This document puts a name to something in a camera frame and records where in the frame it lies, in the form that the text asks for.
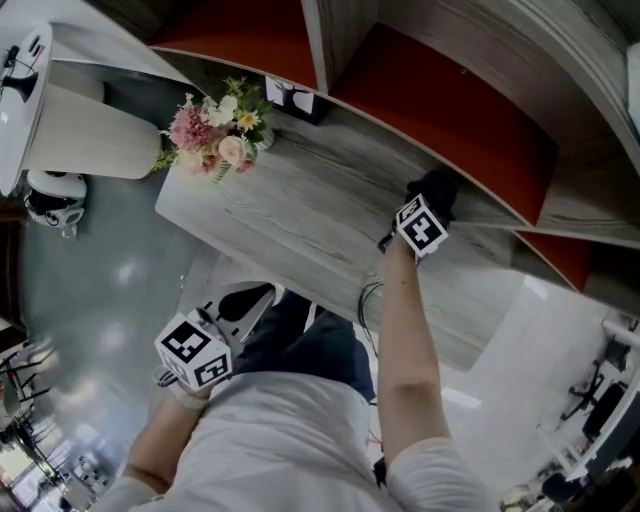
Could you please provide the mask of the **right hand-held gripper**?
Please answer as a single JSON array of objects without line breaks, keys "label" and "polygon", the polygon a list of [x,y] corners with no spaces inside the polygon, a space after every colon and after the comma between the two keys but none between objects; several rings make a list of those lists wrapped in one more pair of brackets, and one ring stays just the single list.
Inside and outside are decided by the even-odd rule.
[{"label": "right hand-held gripper", "polygon": [[390,231],[378,242],[385,253],[392,239],[399,234],[412,249],[416,258],[434,253],[448,238],[448,233],[422,194],[408,201],[395,213]]}]

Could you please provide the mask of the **dark wiping cloth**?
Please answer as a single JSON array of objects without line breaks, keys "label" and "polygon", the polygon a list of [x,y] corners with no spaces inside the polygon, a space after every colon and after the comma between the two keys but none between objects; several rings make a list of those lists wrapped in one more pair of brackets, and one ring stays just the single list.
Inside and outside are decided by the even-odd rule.
[{"label": "dark wiping cloth", "polygon": [[457,187],[444,173],[429,171],[420,179],[409,182],[406,191],[406,203],[421,195],[445,229],[455,219],[452,208],[457,197]]}]

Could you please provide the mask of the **wooden shelf unit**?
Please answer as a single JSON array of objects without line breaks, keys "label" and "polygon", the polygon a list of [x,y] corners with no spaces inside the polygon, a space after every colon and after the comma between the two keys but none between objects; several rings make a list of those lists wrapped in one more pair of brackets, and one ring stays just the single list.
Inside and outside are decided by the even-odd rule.
[{"label": "wooden shelf unit", "polygon": [[456,225],[640,317],[640,130],[607,0],[88,0],[199,89],[229,66],[406,140],[458,184]]}]

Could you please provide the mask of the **person's left forearm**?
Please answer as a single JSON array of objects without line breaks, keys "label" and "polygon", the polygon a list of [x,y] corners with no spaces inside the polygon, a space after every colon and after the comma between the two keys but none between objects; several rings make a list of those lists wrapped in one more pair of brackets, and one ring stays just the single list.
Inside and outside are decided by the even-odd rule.
[{"label": "person's left forearm", "polygon": [[131,445],[123,475],[165,493],[203,412],[186,407],[173,394],[165,396]]}]

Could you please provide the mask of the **person's right forearm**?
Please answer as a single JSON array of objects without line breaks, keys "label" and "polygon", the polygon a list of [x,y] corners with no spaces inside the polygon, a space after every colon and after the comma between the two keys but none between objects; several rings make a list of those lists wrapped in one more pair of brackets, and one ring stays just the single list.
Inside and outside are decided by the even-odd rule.
[{"label": "person's right forearm", "polygon": [[413,250],[397,235],[385,253],[377,398],[388,470],[412,446],[448,438],[435,345]]}]

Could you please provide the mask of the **light grey wooden desk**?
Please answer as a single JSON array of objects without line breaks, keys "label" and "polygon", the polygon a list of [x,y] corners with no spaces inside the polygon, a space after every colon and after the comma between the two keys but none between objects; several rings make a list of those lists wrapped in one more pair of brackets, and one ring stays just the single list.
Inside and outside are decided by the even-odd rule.
[{"label": "light grey wooden desk", "polygon": [[[309,124],[271,115],[275,144],[253,170],[217,184],[171,170],[157,212],[273,280],[355,320],[378,326],[381,297],[359,303],[379,279],[379,240],[410,181],[438,167],[427,152],[340,107]],[[523,283],[509,269],[516,219],[466,179],[448,238],[418,269],[425,313],[441,360],[469,370]]]}]

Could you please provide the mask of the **person's blue jeans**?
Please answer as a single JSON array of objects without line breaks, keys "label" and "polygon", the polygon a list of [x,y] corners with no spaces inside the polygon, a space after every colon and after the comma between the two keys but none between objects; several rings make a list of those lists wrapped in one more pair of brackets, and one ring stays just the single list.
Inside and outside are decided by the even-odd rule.
[{"label": "person's blue jeans", "polygon": [[376,397],[365,346],[353,323],[323,308],[307,325],[311,302],[287,290],[263,315],[237,359],[237,374],[289,372],[343,383]]}]

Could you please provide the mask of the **white wristband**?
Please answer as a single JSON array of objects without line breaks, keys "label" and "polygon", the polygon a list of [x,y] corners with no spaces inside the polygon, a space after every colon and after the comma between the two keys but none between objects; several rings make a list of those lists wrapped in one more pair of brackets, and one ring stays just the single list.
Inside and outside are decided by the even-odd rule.
[{"label": "white wristband", "polygon": [[212,387],[208,386],[201,390],[194,391],[183,387],[180,383],[174,383],[169,387],[175,399],[185,408],[192,410],[205,409],[211,398]]}]

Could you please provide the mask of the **person's white t-shirt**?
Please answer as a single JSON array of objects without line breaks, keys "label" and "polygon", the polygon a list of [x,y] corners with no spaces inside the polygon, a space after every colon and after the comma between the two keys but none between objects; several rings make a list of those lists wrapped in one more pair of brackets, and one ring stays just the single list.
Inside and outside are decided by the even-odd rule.
[{"label": "person's white t-shirt", "polygon": [[369,407],[349,386],[260,372],[217,392],[158,494],[119,478],[90,512],[498,512],[452,441],[404,450],[379,486]]}]

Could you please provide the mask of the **pink and cream flower bouquet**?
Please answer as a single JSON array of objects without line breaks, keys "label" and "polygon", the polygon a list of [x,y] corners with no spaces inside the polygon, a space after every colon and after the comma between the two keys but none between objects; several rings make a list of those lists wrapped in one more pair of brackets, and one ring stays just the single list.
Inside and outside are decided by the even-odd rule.
[{"label": "pink and cream flower bouquet", "polygon": [[272,102],[245,77],[228,77],[223,83],[218,99],[205,95],[197,101],[193,94],[185,95],[169,127],[159,132],[164,146],[153,173],[176,166],[217,184],[230,172],[253,169],[258,146],[266,140]]}]

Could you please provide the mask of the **round white side table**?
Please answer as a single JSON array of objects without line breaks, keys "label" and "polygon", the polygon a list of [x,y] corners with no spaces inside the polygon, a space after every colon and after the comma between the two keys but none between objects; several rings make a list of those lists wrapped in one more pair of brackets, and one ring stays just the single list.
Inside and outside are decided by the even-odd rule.
[{"label": "round white side table", "polygon": [[[18,45],[18,59],[39,73],[24,103],[6,89],[0,100],[0,193],[25,170],[141,179],[160,150],[158,129],[136,116],[51,82],[53,28],[43,23]],[[17,64],[14,77],[29,71]]]}]

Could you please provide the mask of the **black office chair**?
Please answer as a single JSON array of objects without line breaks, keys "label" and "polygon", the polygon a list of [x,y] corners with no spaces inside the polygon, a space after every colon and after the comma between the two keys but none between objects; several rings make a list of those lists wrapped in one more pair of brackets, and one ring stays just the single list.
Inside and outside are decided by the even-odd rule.
[{"label": "black office chair", "polygon": [[560,416],[562,422],[566,422],[580,411],[587,411],[587,419],[582,428],[582,432],[590,443],[601,435],[601,430],[606,421],[612,415],[614,409],[619,405],[628,385],[622,381],[612,382],[606,390],[597,397],[597,393],[603,385],[605,375],[601,371],[602,362],[594,360],[594,369],[589,380],[584,385],[572,385],[568,389],[571,397],[577,398],[578,402],[568,412],[563,412]]}]

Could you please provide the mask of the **small black deer picture frame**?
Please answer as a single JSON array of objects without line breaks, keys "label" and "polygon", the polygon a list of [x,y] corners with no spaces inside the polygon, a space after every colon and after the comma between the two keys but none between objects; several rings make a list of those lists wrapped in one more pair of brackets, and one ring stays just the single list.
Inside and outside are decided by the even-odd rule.
[{"label": "small black deer picture frame", "polygon": [[290,116],[317,125],[327,114],[329,103],[292,83],[269,76],[263,78],[263,96],[274,108]]}]

